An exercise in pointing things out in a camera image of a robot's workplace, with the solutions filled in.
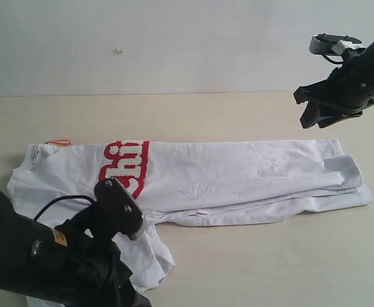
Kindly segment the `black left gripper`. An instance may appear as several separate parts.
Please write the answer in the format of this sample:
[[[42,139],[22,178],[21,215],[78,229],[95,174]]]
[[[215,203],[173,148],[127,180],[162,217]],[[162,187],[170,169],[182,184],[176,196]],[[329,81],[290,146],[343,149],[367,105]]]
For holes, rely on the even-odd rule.
[[[90,205],[56,229],[68,238],[69,260],[76,265],[74,295],[65,306],[150,306],[132,286],[132,271],[121,261],[114,236],[135,240],[143,228],[143,215],[135,205],[105,211]]]

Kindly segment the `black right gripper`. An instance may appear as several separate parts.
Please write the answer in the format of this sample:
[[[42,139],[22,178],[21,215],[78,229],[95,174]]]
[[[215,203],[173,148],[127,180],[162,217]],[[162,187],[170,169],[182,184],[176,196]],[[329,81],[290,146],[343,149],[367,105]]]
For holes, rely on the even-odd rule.
[[[303,129],[324,129],[374,106],[374,47],[347,49],[342,65],[328,79],[300,86],[294,93],[297,104],[306,103],[300,117]]]

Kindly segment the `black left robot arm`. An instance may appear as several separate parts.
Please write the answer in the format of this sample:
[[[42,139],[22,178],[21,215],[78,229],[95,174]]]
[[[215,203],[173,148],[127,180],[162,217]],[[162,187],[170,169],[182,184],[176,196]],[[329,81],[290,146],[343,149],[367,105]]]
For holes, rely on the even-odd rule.
[[[64,306],[149,306],[113,238],[135,239],[143,216],[121,188],[51,228],[16,213],[0,191],[0,290]]]

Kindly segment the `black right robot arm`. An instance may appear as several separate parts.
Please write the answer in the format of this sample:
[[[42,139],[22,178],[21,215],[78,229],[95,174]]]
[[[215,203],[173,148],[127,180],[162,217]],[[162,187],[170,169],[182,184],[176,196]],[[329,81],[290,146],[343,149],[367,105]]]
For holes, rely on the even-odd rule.
[[[294,92],[297,104],[307,104],[300,117],[303,128],[323,129],[374,106],[374,41],[365,47],[352,36],[321,33],[311,38],[309,51],[337,67],[325,80]]]

